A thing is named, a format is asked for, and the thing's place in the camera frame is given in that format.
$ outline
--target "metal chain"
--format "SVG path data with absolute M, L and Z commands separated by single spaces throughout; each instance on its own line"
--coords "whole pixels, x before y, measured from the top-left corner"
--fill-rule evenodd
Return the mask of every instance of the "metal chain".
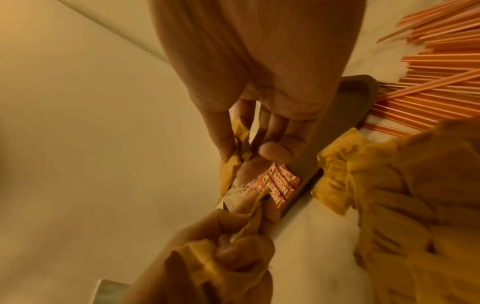
M 114 27 L 113 25 L 111 25 L 111 24 L 109 24 L 109 23 L 107 23 L 107 22 L 105 22 L 105 21 L 103 21 L 103 20 L 101 20 L 101 19 L 99 19 L 99 18 L 96 18 L 96 17 L 90 15 L 90 14 L 87 13 L 86 11 L 84 11 L 84 10 L 76 7 L 74 4 L 72 4 L 72 3 L 70 3 L 70 2 L 68 2 L 68 1 L 66 1 L 66 0 L 57 0 L 57 1 L 60 2 L 60 3 L 62 3 L 62 4 L 64 4 L 64 5 L 67 6 L 68 8 L 74 10 L 75 12 L 79 13 L 80 15 L 82 15 L 82 16 L 90 19 L 91 21 L 95 22 L 96 24 L 100 25 L 101 27 L 109 30 L 110 32 L 112 32 L 112 33 L 114 33 L 114 34 L 117 34 L 118 36 L 120 36 L 120 37 L 122 37 L 122 38 L 124 38 L 124 39 L 126 39 L 126 40 L 128 40 L 128 41 L 130 41 L 131 43 L 133 43 L 134 45 L 138 46 L 139 48 L 142 48 L 142 49 L 144 49 L 145 51 L 149 52 L 150 54 L 153 54 L 153 55 L 157 56 L 158 58 L 160 58 L 160 59 L 168 62 L 167 57 L 166 57 L 163 53 L 161 53 L 161 52 L 157 51 L 156 49 L 150 47 L 149 45 L 141 42 L 140 40 L 133 38 L 132 36 L 130 36 L 129 34 L 123 32 L 122 30 L 117 29 L 117 28 Z

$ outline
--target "human hand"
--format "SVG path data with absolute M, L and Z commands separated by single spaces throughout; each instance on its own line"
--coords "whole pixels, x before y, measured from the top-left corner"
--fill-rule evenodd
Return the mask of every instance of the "human hand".
M 232 271 L 245 271 L 250 267 L 265 267 L 272 259 L 275 247 L 271 240 L 276 224 L 280 221 L 280 213 L 273 200 L 266 203 L 262 225 L 258 235 L 245 236 L 230 243 L 232 233 L 239 232 L 249 221 L 250 211 L 255 203 L 256 195 L 245 198 L 243 204 L 235 212 L 216 210 L 199 222 L 177 233 L 153 263 L 133 284 L 123 299 L 122 304 L 151 304 L 185 302 L 195 303 L 196 292 L 186 284 L 186 274 L 172 271 L 175 275 L 166 276 L 165 260 L 170 253 L 188 243 L 212 239 L 218 243 L 216 259 Z M 168 290 L 184 290 L 180 295 L 172 295 Z M 273 294 L 272 276 L 267 271 L 259 284 L 250 289 L 234 304 L 270 303 Z
M 355 45 L 365 0 L 150 0 L 165 53 L 227 161 L 235 149 L 229 109 L 250 128 L 253 180 L 288 164 L 311 140 Z

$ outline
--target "crumpled yellow paper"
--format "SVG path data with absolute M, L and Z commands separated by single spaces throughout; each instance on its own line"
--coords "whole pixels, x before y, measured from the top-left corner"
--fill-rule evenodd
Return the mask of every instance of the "crumpled yellow paper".
M 241 164 L 252 155 L 250 149 L 250 130 L 243 125 L 240 118 L 231 123 L 235 135 L 236 149 L 227 163 L 220 161 L 220 198 L 222 198 L 232 186 Z
M 258 234 L 264 220 L 264 206 L 270 199 L 270 190 L 262 192 L 257 198 L 248 224 L 236 235 L 236 239 Z M 215 241 L 204 239 L 189 243 L 172 252 L 165 261 L 167 276 L 184 273 L 184 286 L 170 288 L 168 302 L 176 304 L 227 304 L 242 297 L 257 285 L 268 270 L 256 266 L 246 271 L 230 271 L 215 261 L 218 245 Z
M 480 118 L 362 141 L 350 130 L 320 153 L 312 194 L 358 209 L 354 257 L 377 302 L 480 303 Z

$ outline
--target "brown tray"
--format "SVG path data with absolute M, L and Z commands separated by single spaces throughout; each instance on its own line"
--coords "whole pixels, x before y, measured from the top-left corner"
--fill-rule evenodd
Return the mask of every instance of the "brown tray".
M 317 154 L 350 128 L 359 126 L 377 99 L 377 81 L 368 75 L 343 77 L 335 99 L 316 131 L 312 142 L 293 163 L 290 172 L 301 179 L 297 191 L 280 208 L 285 214 L 321 177 Z

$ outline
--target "marble surface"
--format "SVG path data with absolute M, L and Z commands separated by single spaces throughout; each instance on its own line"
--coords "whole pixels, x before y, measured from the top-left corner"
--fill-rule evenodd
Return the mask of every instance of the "marble surface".
M 146 2 L 72 1 L 157 43 Z M 401 76 L 418 50 L 375 42 L 436 2 L 369 1 L 345 75 Z M 87 304 L 100 279 L 131 283 L 211 211 L 218 154 L 154 56 L 52 0 L 2 0 L 0 29 L 0 303 Z M 275 240 L 273 303 L 372 303 L 357 237 L 354 212 L 304 197 Z

